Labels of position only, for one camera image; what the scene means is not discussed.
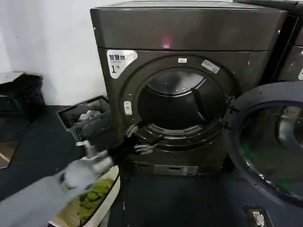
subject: dryer door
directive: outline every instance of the dryer door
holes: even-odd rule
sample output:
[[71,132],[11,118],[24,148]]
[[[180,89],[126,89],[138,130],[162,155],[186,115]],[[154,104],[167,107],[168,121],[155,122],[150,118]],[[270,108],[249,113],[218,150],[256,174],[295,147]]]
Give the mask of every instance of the dryer door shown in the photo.
[[275,202],[303,211],[303,82],[241,95],[223,125],[229,155],[244,177]]

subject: laundry basket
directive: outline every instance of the laundry basket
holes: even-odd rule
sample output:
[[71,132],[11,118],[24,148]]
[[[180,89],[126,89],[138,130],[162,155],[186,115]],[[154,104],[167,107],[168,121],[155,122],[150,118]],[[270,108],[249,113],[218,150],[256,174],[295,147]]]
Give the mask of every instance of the laundry basket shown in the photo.
[[108,173],[101,176],[97,181],[102,181],[105,179],[113,180],[114,183],[112,184],[108,194],[105,196],[104,200],[101,202],[100,206],[95,210],[88,222],[86,222],[84,225],[80,225],[80,218],[78,217],[80,206],[76,203],[71,202],[49,223],[55,227],[97,227],[109,211],[111,205],[113,204],[114,200],[116,199],[119,193],[120,177],[118,166],[111,168]]
[[[89,110],[99,111],[101,115],[79,122],[81,114]],[[67,107],[58,111],[57,115],[66,131],[70,132],[76,141],[89,140],[112,125],[110,106],[103,96]]]

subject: white label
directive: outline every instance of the white label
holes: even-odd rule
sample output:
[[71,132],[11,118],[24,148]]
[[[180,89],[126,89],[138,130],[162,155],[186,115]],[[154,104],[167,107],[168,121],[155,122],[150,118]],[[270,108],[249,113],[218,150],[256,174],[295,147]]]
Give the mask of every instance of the white label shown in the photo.
[[124,112],[126,115],[132,115],[132,103],[130,101],[124,101]]
[[299,80],[303,80],[303,68],[301,69],[300,74],[298,75]]
[[215,64],[213,64],[208,60],[204,60],[204,62],[201,65],[213,73],[218,73],[218,71],[220,70],[220,67],[216,66]]
[[178,63],[187,63],[187,58],[178,58]]
[[107,62],[110,76],[114,79],[117,79],[126,69],[126,67],[129,66],[137,58],[138,54],[136,51],[108,50]]

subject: green light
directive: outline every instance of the green light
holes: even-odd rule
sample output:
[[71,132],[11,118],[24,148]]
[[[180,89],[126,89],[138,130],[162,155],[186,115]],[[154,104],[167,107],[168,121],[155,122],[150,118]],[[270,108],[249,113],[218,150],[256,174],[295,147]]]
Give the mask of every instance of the green light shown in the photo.
[[254,159],[255,158],[255,153],[253,153],[250,150],[250,145],[249,145],[248,142],[243,142],[242,143],[242,150],[243,150],[245,158],[249,158],[249,159]]

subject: dryer top panel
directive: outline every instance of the dryer top panel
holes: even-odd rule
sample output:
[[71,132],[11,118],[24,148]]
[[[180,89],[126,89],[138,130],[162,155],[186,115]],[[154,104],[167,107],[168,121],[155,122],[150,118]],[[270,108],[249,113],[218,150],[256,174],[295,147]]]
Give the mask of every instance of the dryer top panel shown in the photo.
[[263,7],[226,1],[125,1],[100,8],[245,8]]
[[134,1],[91,9],[98,47],[267,51],[286,11],[218,1]]

